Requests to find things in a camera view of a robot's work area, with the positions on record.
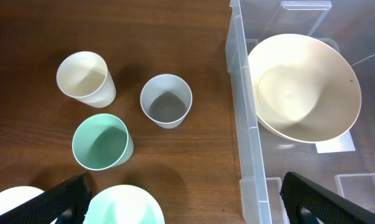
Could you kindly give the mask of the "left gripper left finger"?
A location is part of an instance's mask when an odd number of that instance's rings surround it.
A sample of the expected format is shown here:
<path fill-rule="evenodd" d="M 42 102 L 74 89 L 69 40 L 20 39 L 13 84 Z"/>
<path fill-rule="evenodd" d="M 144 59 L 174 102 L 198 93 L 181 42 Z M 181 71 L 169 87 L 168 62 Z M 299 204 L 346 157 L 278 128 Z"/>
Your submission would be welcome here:
<path fill-rule="evenodd" d="M 0 224 L 82 224 L 91 196 L 86 175 L 75 175 L 0 215 Z"/>

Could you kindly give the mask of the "clear plastic storage bin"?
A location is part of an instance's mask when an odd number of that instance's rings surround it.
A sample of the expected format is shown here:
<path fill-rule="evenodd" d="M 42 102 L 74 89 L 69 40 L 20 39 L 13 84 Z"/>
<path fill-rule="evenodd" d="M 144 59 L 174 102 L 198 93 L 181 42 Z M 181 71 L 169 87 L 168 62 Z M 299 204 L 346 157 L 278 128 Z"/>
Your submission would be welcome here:
<path fill-rule="evenodd" d="M 375 223 L 375 1 L 231 1 L 247 223 Z"/>

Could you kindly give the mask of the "mint green bowl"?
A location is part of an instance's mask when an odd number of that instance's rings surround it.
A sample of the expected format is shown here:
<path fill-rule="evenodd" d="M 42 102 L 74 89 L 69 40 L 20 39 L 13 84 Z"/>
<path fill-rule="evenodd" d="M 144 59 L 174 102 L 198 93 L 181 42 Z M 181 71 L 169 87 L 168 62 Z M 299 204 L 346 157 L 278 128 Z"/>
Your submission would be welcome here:
<path fill-rule="evenodd" d="M 115 185 L 93 197 L 83 223 L 164 224 L 165 218 L 149 192 L 133 185 Z"/>

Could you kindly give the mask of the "beige cup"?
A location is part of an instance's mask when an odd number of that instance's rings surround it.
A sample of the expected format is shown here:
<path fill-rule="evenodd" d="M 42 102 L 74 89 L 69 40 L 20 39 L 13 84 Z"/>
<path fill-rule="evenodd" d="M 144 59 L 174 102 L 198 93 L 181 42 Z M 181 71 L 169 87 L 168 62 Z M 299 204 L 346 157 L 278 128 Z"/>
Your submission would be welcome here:
<path fill-rule="evenodd" d="M 94 108 L 110 105 L 116 87 L 102 56 L 90 51 L 68 56 L 58 67 L 57 86 L 67 96 Z"/>

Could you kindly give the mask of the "beige bowl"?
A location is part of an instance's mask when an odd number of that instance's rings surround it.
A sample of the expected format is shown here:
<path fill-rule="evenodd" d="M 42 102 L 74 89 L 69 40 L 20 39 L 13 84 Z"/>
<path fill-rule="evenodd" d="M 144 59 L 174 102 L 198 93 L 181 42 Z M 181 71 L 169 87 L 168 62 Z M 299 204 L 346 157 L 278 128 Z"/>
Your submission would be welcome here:
<path fill-rule="evenodd" d="M 358 119 L 358 78 L 335 49 L 301 34 L 279 34 L 248 55 L 259 122 L 283 138 L 317 143 L 338 138 Z"/>

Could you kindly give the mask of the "yellow bowl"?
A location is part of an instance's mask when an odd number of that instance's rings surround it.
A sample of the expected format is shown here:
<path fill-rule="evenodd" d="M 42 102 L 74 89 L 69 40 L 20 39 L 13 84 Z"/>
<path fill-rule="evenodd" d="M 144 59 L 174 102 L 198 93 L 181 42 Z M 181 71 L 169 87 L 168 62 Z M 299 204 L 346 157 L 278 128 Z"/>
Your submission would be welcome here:
<path fill-rule="evenodd" d="M 31 186 L 12 187 L 0 192 L 0 215 L 5 214 L 42 193 L 44 193 L 43 190 Z"/>

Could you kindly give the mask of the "grey cup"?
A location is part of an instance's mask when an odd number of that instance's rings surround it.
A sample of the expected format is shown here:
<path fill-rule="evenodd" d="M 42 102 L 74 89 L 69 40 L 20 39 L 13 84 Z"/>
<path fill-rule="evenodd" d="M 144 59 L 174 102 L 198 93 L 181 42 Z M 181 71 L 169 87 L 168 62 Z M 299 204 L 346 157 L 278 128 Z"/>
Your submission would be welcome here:
<path fill-rule="evenodd" d="M 190 111 L 192 103 L 193 95 L 188 83 L 172 74 L 151 78 L 140 95 L 144 114 L 165 129 L 179 126 Z"/>

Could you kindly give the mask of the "white label in bin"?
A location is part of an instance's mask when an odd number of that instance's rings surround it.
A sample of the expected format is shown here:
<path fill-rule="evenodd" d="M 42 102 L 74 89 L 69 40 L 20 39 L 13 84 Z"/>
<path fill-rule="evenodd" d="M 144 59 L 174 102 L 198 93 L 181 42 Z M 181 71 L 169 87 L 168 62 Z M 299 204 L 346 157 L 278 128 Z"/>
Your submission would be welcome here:
<path fill-rule="evenodd" d="M 338 138 L 315 143 L 315 148 L 319 154 L 333 152 L 353 152 L 356 150 L 349 131 Z"/>

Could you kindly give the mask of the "mint green cup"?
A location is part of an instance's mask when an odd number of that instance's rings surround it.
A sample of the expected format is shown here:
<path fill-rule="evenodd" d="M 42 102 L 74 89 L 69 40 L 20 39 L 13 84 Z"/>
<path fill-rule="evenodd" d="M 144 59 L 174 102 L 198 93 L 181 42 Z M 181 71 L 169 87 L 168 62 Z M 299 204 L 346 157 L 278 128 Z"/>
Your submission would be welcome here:
<path fill-rule="evenodd" d="M 90 116 L 77 127 L 72 152 L 79 165 L 88 170 L 106 170 L 128 161 L 134 143 L 125 123 L 115 115 Z"/>

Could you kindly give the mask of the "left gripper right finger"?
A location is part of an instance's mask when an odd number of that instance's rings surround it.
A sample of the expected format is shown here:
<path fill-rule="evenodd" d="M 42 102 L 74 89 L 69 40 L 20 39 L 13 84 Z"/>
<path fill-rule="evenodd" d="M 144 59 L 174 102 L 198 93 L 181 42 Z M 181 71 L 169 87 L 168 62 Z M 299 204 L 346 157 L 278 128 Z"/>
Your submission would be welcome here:
<path fill-rule="evenodd" d="M 375 224 L 374 213 L 296 172 L 286 173 L 280 196 L 291 224 Z"/>

